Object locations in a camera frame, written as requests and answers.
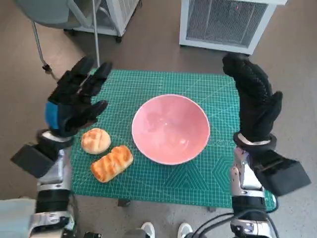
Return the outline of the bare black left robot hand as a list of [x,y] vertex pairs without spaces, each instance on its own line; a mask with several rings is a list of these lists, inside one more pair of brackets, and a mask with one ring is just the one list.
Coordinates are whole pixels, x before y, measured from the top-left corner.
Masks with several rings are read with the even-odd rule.
[[82,128],[97,122],[108,102],[92,103],[112,70],[111,62],[104,62],[90,74],[94,60],[83,57],[71,70],[67,70],[48,97],[45,120],[49,130],[58,137],[71,137]]

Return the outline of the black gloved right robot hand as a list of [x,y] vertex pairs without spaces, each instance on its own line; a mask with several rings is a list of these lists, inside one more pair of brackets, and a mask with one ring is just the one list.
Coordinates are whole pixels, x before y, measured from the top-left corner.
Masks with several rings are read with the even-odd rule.
[[222,63],[239,94],[239,133],[250,142],[270,140],[274,121],[281,112],[282,92],[273,93],[268,75],[246,55],[228,53]]

